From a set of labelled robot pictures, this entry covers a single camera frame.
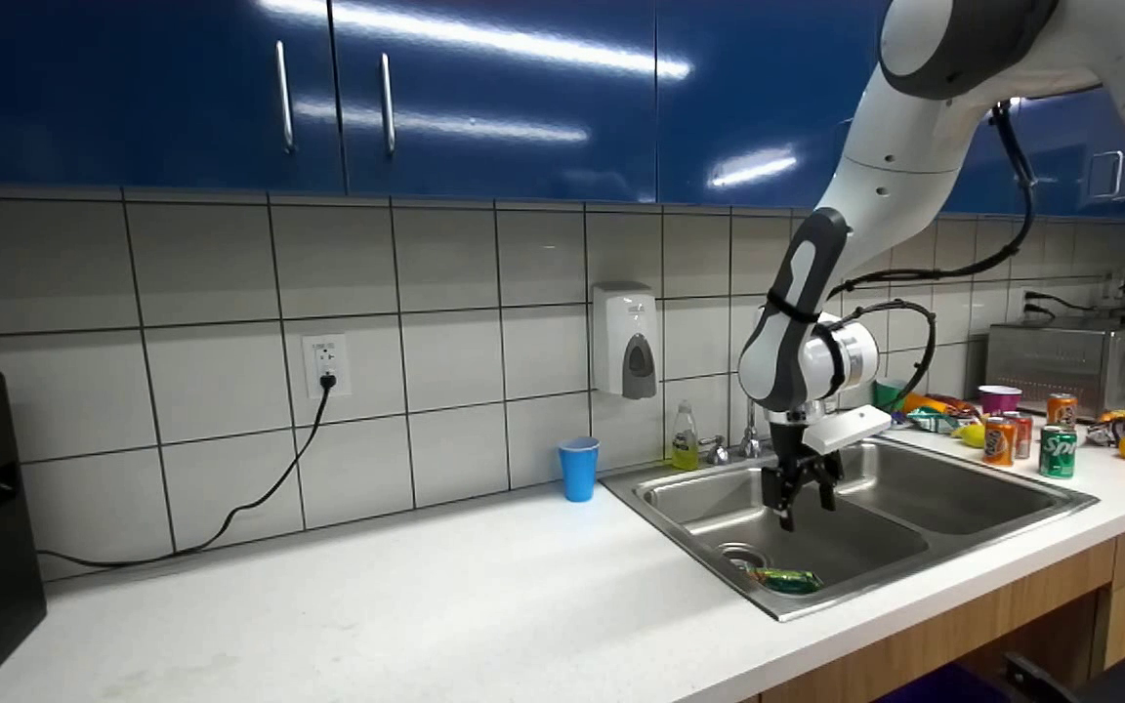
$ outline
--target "sink basin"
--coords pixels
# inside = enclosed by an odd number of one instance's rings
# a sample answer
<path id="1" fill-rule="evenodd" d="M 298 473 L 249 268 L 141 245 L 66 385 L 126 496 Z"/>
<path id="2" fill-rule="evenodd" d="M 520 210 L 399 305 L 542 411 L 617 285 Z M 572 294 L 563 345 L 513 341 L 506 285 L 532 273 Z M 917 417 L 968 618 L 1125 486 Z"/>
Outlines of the sink basin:
<path id="1" fill-rule="evenodd" d="M 773 618 L 802 618 L 858 588 L 895 582 L 1035 519 L 1078 513 L 1095 496 L 954 456 L 867 443 L 845 453 L 837 513 L 802 488 L 783 533 L 763 509 L 763 466 L 720 466 L 678 475 L 623 475 L 608 486 L 631 513 Z M 779 594 L 759 568 L 812 570 L 812 594 Z"/>

